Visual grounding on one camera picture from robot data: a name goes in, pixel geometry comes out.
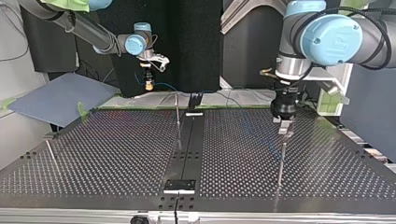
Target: metal plate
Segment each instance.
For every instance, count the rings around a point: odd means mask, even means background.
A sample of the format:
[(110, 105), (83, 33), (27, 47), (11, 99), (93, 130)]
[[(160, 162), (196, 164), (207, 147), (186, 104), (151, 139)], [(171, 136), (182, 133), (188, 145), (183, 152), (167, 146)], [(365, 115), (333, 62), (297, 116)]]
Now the metal plate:
[(56, 161), (43, 145), (2, 171), (0, 205), (16, 197), (30, 207), (36, 202), (26, 197), (44, 197), (46, 206), (130, 208), (139, 199), (146, 203), (134, 207), (158, 209), (151, 201), (162, 193), (177, 138), (175, 111), (98, 111), (51, 143)]
[(395, 174), (314, 113), (293, 126), (281, 188), (269, 110), (206, 110), (184, 126), (175, 111), (96, 112), (52, 142), (56, 162), (41, 146), (2, 170), (0, 207), (173, 210), (162, 190), (180, 176), (197, 186), (183, 211), (396, 214)]
[(284, 138), (272, 119), (265, 109), (205, 112), (195, 209), (396, 214), (396, 176), (310, 112), (294, 124), (279, 188)]

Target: metal rod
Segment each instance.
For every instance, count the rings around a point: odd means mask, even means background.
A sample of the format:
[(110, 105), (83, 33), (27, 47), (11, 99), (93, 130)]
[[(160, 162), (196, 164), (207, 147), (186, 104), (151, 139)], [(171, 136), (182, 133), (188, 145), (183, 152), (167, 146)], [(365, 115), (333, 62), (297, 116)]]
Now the metal rod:
[(278, 176), (278, 179), (277, 179), (277, 184), (279, 186), (282, 186), (283, 167), (284, 167), (284, 163), (285, 163), (286, 147), (287, 146), (288, 146), (287, 143), (283, 143), (282, 144), (282, 155), (281, 155), (281, 158), (280, 158), (279, 176)]
[(175, 95), (175, 105), (176, 105), (176, 113), (177, 113), (177, 127), (180, 128), (180, 112), (178, 107), (178, 92)]
[(49, 140), (46, 140), (46, 143), (47, 143), (47, 147), (48, 147), (48, 149), (49, 149), (49, 154), (50, 154), (50, 156), (52, 157), (53, 160), (56, 160), (55, 155), (54, 155), (53, 152), (52, 152), (52, 147), (50, 146), (50, 141), (49, 141)]
[[(18, 2), (27, 11), (42, 20), (53, 18), (59, 13), (56, 10), (48, 10), (47, 8), (42, 7), (37, 3), (37, 1), (19, 0)], [(109, 49), (112, 47), (113, 40), (107, 29), (80, 13), (76, 12), (75, 15), (76, 25), (72, 32), (74, 35), (79, 36), (98, 49)], [(66, 10), (60, 18), (53, 22), (62, 26), (64, 29), (68, 29), (68, 26), (70, 25), (69, 16), (70, 12)]]

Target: end effector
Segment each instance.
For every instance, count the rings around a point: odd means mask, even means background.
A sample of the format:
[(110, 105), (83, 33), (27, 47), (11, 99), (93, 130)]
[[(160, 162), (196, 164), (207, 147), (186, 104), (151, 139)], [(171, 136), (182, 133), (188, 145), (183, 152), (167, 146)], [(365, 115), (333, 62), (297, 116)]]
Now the end effector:
[(146, 90), (152, 91), (155, 85), (152, 67), (163, 73), (166, 65), (170, 63), (168, 58), (154, 52), (153, 46), (158, 36), (152, 34), (149, 23), (139, 22), (134, 25), (133, 35), (125, 35), (120, 38), (125, 42), (125, 50), (141, 61), (140, 66), (143, 69)]

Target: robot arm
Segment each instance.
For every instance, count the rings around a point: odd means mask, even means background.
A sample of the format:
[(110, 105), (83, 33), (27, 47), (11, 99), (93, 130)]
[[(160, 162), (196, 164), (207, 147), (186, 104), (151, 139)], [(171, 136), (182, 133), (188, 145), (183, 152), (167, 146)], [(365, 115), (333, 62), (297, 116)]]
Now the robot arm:
[[(100, 8), (98, 6), (100, 1), (93, 2), (95, 3), (94, 9)], [(107, 7), (110, 2), (104, 0), (104, 6)], [(122, 53), (130, 53), (140, 61), (148, 63), (149, 70), (153, 65), (160, 72), (164, 72), (166, 65), (170, 63), (166, 57), (154, 52), (153, 45), (156, 39), (153, 38), (150, 24), (146, 22), (136, 23), (133, 34), (115, 36), (103, 26), (77, 12), (44, 4), (39, 0), (19, 0), (19, 4), (38, 18), (55, 22), (63, 27), (67, 33), (77, 35), (92, 44), (97, 53), (116, 53), (119, 56)], [(145, 79), (148, 84), (153, 85), (153, 77), (145, 77)]]
[[(355, 63), (372, 70), (396, 67), (396, 23), (376, 20), (353, 8), (366, 18), (327, 14), (325, 8), (324, 0), (288, 4), (276, 68), (276, 99), (271, 106), (277, 121), (295, 117), (298, 87), (294, 84), (309, 77), (314, 63)], [(337, 13), (338, 9), (328, 11)]]

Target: vertical metal pin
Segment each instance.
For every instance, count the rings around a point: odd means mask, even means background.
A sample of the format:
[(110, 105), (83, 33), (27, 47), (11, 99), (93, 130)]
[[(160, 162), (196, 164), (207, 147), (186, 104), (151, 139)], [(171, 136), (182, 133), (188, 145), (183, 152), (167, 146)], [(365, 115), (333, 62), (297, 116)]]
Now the vertical metal pin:
[(277, 184), (279, 187), (282, 186), (282, 176), (283, 176), (283, 166), (285, 163), (285, 156), (286, 156), (286, 147), (288, 146), (287, 143), (282, 144), (282, 155), (280, 157), (280, 166), (279, 166), (279, 177), (277, 178)]
[(53, 151), (52, 151), (52, 147), (50, 146), (50, 141), (46, 140), (46, 143), (47, 143), (47, 147), (49, 148), (50, 156), (52, 157), (53, 160), (56, 160), (55, 155), (53, 154)]
[(178, 110), (178, 92), (175, 95), (175, 105), (176, 105), (176, 113), (177, 113), (177, 127), (180, 128), (180, 112)]

